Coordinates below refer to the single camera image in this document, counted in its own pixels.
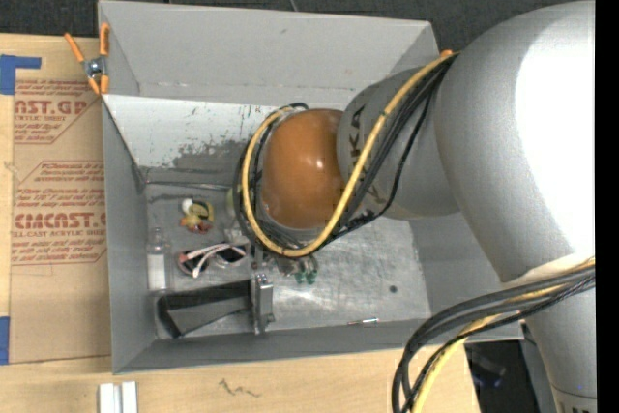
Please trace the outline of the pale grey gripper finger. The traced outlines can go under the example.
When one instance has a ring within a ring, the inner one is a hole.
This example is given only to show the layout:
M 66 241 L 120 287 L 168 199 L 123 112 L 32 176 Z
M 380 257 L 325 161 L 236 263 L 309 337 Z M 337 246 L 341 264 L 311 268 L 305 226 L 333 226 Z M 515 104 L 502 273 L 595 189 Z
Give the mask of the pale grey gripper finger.
M 257 307 L 257 277 L 251 277 L 250 280 L 250 297 L 251 297 L 251 322 L 253 332 L 259 334 L 259 322 L 258 322 L 258 307 Z
M 274 285 L 265 274 L 257 275 L 257 333 L 264 334 L 275 321 L 273 311 Z

